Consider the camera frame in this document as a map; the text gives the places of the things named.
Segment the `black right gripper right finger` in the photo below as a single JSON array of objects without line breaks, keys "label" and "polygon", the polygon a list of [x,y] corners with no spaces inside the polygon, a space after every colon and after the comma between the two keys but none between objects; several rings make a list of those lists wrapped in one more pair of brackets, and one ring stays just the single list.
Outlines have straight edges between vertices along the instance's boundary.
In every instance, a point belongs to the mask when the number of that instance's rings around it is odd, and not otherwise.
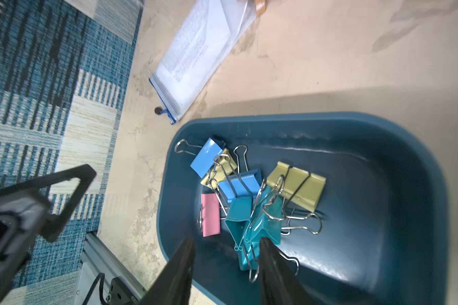
[{"label": "black right gripper right finger", "polygon": [[317,304],[266,237],[260,239],[259,268],[262,304]]}]

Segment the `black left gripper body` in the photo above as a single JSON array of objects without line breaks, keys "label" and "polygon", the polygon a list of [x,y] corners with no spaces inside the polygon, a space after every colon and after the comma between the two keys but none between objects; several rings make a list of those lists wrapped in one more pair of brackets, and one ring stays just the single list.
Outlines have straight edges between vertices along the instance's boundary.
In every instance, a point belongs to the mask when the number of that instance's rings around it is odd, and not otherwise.
[{"label": "black left gripper body", "polygon": [[35,190],[0,196],[0,302],[30,259],[29,248],[43,226],[50,203]]}]

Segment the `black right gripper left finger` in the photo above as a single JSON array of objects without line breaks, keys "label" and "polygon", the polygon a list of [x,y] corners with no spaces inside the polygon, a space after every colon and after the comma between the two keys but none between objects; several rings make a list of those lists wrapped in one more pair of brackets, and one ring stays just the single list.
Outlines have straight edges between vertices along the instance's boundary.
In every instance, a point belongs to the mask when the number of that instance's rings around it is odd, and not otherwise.
[{"label": "black right gripper left finger", "polygon": [[189,304],[194,263],[195,243],[186,238],[137,304]]}]

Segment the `pink binder clip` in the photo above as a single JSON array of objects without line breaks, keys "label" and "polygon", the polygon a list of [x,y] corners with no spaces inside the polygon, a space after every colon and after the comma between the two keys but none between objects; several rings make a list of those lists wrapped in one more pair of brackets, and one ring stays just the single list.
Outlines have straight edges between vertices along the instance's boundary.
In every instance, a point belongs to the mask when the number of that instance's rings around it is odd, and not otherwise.
[{"label": "pink binder clip", "polygon": [[220,234],[220,203],[215,193],[201,194],[198,223],[203,237]]}]

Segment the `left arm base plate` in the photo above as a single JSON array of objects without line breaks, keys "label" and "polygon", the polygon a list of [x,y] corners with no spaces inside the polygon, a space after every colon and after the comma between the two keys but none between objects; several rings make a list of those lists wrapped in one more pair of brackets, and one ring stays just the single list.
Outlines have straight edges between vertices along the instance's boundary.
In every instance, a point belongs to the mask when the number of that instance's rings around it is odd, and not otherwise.
[{"label": "left arm base plate", "polygon": [[116,277],[111,281],[106,302],[108,305],[135,305],[138,303],[138,299],[123,283],[122,279]]}]

